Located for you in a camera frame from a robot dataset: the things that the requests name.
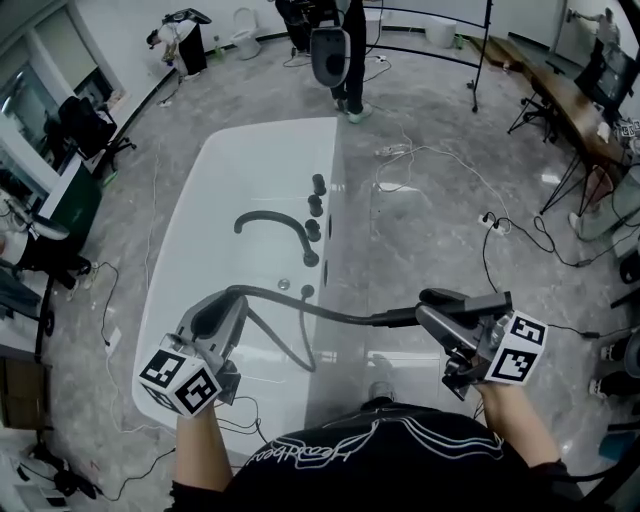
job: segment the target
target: bathtub knob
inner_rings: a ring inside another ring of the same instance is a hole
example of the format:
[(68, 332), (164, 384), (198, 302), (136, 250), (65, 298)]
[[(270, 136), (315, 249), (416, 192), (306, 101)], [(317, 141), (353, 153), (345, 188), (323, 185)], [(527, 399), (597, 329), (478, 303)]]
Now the bathtub knob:
[(313, 194), (309, 196), (309, 211), (312, 217), (320, 217), (322, 215), (322, 199)]
[(323, 196), (327, 193), (327, 188), (324, 185), (324, 178), (322, 174), (314, 174), (313, 178), (313, 193), (317, 196)]
[(313, 219), (309, 219), (304, 223), (304, 227), (307, 230), (307, 237), (310, 242), (317, 242), (320, 240), (320, 224)]

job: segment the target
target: white toilet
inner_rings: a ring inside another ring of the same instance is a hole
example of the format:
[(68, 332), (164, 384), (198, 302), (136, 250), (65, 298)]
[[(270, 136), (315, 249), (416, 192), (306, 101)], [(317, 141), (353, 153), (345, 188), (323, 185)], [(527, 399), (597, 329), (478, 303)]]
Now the white toilet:
[(238, 47), (242, 60), (253, 59), (260, 53), (260, 43), (256, 41), (258, 23), (256, 14), (252, 9), (241, 7), (233, 14), (233, 23), (236, 33), (231, 38), (231, 43)]

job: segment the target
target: office chair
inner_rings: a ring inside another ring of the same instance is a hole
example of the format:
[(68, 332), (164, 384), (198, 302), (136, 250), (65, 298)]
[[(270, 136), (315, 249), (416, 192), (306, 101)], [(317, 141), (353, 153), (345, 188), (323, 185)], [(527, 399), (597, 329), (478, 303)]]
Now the office chair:
[[(542, 139), (542, 142), (547, 142), (548, 139), (552, 144), (555, 144), (558, 140), (558, 119), (553, 104), (545, 97), (546, 93), (544, 92), (544, 88), (535, 77), (531, 79), (531, 87), (533, 88), (533, 95), (530, 98), (522, 98), (520, 100), (520, 104), (523, 105), (524, 108), (518, 117), (516, 117), (516, 120), (507, 133), (511, 134), (513, 131), (530, 123), (534, 119), (544, 119), (544, 139)], [(540, 103), (533, 101), (536, 96), (540, 96)], [(530, 106), (533, 107), (533, 110), (527, 112)]]
[(118, 125), (109, 114), (106, 105), (102, 105), (99, 110), (107, 115), (110, 123), (96, 113), (87, 98), (79, 99), (71, 96), (60, 106), (58, 115), (65, 134), (73, 139), (78, 146), (77, 151), (80, 156), (88, 160), (105, 150), (105, 158), (115, 172), (114, 158), (116, 154), (129, 147), (136, 149), (137, 146), (128, 137), (111, 141)]

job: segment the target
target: black faucet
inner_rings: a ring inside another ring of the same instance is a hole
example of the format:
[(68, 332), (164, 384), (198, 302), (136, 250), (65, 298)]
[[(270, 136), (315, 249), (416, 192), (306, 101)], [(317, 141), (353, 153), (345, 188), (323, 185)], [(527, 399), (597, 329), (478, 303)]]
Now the black faucet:
[(236, 222), (233, 225), (233, 230), (236, 233), (242, 233), (242, 226), (244, 226), (247, 222), (251, 222), (254, 220), (271, 220), (273, 222), (279, 222), (280, 224), (289, 226), (296, 232), (298, 238), (300, 239), (300, 243), (302, 244), (302, 249), (304, 250), (304, 264), (307, 267), (315, 267), (320, 261), (320, 257), (315, 252), (313, 252), (313, 249), (311, 249), (311, 244), (309, 244), (309, 239), (307, 238), (307, 232), (305, 231), (302, 224), (300, 224), (293, 217), (289, 217), (284, 213), (272, 212), (269, 210), (256, 210), (253, 212), (247, 212), (243, 215), (240, 215), (240, 217), (236, 219)]

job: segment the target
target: forearm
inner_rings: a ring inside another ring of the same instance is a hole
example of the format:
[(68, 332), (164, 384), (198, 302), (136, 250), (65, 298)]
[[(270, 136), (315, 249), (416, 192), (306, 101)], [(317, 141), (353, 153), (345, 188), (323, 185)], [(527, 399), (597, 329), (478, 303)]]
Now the forearm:
[(198, 416), (178, 417), (175, 481), (191, 487), (224, 491), (232, 473), (213, 403)]
[(487, 427), (505, 439), (529, 467), (560, 459), (547, 427), (519, 386), (479, 386)]

